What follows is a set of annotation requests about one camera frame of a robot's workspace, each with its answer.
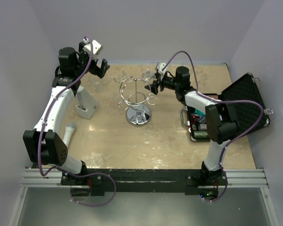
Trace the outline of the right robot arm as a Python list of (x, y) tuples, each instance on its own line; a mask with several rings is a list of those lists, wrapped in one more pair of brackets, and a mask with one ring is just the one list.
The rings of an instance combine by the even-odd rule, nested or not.
[(200, 178), (204, 184), (211, 185), (217, 180), (216, 171), (222, 169), (226, 145), (239, 132), (236, 111), (229, 104), (203, 95), (193, 88), (187, 67), (177, 67), (175, 76), (170, 77), (167, 75), (165, 63), (158, 63), (155, 70), (155, 79), (148, 90), (155, 95), (164, 89), (174, 90), (179, 102), (205, 114), (210, 147), (203, 162), (205, 170), (201, 172)]

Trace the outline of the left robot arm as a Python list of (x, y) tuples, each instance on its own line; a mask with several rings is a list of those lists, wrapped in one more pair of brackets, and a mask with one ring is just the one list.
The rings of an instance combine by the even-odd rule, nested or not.
[(79, 49), (64, 47), (58, 52), (59, 65), (55, 70), (49, 102), (39, 121), (32, 130), (23, 133), (23, 141), (32, 163), (38, 167), (50, 165), (68, 173), (72, 173), (72, 180), (83, 185), (88, 180), (88, 173), (84, 170), (83, 161), (68, 154), (68, 145), (75, 130), (74, 124), (66, 126), (63, 137), (59, 132), (74, 98), (77, 114), (90, 119), (98, 109), (94, 97), (81, 85), (81, 78), (91, 73), (102, 79), (110, 68), (106, 59), (98, 66), (98, 55), (102, 45), (96, 40), (84, 38), (79, 43)]

